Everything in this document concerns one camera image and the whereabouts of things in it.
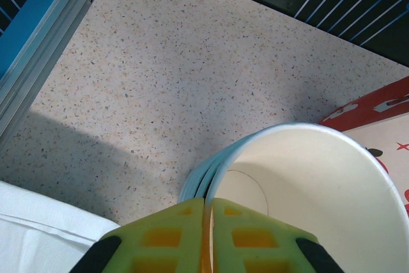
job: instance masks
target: red star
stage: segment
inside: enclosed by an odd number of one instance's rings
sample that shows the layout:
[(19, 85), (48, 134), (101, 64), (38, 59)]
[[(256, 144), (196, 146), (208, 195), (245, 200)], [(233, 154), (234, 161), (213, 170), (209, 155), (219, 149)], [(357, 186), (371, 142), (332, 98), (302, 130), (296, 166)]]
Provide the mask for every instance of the red star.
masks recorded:
[(396, 150), (409, 150), (409, 148), (408, 148), (409, 143), (408, 144), (401, 144), (401, 143), (396, 142), (396, 144), (399, 145), (399, 147)]

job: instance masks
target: blue metal frame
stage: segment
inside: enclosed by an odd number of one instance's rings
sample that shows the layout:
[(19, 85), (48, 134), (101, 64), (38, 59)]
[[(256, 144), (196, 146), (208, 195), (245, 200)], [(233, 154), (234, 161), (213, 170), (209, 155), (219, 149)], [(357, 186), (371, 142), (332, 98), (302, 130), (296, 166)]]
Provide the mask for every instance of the blue metal frame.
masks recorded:
[(46, 31), (42, 29), (42, 33), (37, 34), (35, 31), (53, 2), (54, 0), (27, 0), (0, 36), (0, 78), (11, 67), (32, 35), (36, 35), (36, 40), (41, 42), (41, 36)]

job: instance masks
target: white paper cup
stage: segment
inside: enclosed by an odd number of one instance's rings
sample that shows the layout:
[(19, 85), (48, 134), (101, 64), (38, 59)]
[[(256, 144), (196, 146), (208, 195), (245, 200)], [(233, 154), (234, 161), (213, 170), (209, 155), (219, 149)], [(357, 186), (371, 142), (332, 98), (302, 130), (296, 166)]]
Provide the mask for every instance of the white paper cup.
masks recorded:
[(401, 199), (349, 137), (319, 125), (277, 125), (226, 159), (207, 200), (229, 199), (310, 231), (347, 273), (409, 272)]

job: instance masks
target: speckled floor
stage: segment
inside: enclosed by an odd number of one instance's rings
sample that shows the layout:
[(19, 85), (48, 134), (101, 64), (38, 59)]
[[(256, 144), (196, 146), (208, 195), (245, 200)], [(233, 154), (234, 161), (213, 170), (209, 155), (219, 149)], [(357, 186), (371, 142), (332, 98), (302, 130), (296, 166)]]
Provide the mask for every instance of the speckled floor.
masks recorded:
[(242, 136), (318, 121), (408, 69), (250, 0), (95, 0), (0, 179), (124, 224)]

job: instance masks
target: cardboard box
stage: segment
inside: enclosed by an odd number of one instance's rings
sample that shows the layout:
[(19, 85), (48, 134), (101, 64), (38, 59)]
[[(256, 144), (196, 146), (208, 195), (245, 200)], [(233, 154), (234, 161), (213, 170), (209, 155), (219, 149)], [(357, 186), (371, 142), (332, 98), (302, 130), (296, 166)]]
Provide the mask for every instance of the cardboard box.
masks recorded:
[(376, 157), (409, 217), (409, 77), (346, 104), (320, 124), (344, 132)]

